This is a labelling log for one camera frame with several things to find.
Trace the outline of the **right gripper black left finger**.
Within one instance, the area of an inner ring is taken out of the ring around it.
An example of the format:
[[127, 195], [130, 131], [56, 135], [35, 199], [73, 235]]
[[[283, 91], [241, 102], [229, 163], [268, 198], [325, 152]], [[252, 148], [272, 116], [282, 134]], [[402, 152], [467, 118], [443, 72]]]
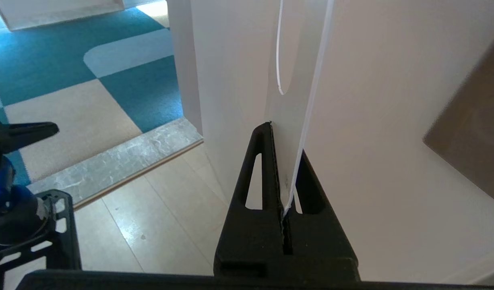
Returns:
[[[262, 208], [246, 206], [256, 158], [261, 158]], [[266, 277], [269, 261], [283, 253], [282, 205], [270, 122], [250, 138], [225, 223], [215, 250], [216, 277]]]

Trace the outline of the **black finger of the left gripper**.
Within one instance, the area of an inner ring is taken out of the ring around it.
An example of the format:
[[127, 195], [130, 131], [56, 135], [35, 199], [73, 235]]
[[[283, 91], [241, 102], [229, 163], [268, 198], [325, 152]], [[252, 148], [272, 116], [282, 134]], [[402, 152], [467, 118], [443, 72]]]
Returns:
[[17, 151], [59, 133], [53, 122], [9, 124], [5, 130], [5, 150]]

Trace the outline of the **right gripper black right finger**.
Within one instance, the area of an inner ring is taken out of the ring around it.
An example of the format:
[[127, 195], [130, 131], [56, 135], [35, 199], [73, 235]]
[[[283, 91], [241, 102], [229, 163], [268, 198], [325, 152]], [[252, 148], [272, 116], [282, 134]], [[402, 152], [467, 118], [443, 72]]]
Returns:
[[358, 260], [307, 156], [297, 163], [302, 213], [282, 216], [277, 159], [271, 156], [271, 223], [277, 237], [271, 279], [289, 282], [356, 282]]

